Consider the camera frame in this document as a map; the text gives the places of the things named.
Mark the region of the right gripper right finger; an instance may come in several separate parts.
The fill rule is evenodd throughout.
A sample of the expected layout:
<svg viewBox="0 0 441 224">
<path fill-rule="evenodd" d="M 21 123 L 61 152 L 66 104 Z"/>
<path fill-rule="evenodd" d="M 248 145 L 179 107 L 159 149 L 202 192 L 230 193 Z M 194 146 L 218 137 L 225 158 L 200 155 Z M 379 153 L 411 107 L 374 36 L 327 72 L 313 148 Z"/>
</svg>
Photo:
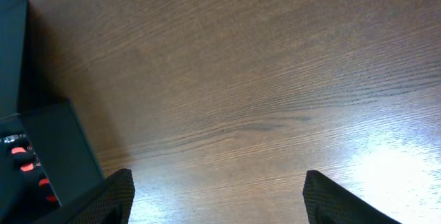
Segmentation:
<svg viewBox="0 0 441 224">
<path fill-rule="evenodd" d="M 399 224 L 317 170 L 307 171 L 302 196 L 311 224 Z"/>
</svg>

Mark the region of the black open box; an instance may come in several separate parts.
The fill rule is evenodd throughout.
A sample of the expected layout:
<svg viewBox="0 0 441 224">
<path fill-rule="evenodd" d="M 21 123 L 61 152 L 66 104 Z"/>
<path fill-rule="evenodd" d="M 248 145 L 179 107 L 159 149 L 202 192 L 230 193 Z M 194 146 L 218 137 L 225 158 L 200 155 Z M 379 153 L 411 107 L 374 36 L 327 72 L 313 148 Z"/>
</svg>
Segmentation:
<svg viewBox="0 0 441 224">
<path fill-rule="evenodd" d="M 2 223 L 34 223 L 104 179 L 72 104 L 37 71 L 39 46 L 28 14 L 28 0 L 1 0 L 1 137 L 27 136 L 59 206 L 22 204 Z"/>
</svg>

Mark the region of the orange black needle-nose pliers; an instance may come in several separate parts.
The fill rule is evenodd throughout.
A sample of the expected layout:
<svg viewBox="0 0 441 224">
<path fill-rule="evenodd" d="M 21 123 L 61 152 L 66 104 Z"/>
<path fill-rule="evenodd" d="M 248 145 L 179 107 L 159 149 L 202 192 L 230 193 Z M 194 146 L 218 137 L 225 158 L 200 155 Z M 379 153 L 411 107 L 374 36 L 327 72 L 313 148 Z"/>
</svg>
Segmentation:
<svg viewBox="0 0 441 224">
<path fill-rule="evenodd" d="M 22 204 L 58 207 L 50 181 L 27 136 L 1 137 L 1 217 Z"/>
</svg>

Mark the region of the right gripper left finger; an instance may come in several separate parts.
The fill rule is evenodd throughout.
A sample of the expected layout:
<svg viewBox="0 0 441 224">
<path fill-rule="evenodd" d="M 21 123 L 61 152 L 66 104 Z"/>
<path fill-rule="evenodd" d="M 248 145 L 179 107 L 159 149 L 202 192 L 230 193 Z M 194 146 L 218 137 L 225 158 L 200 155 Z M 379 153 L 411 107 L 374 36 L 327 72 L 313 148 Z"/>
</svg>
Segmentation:
<svg viewBox="0 0 441 224">
<path fill-rule="evenodd" d="M 35 224 L 128 224 L 135 195 L 130 169 L 120 169 Z"/>
</svg>

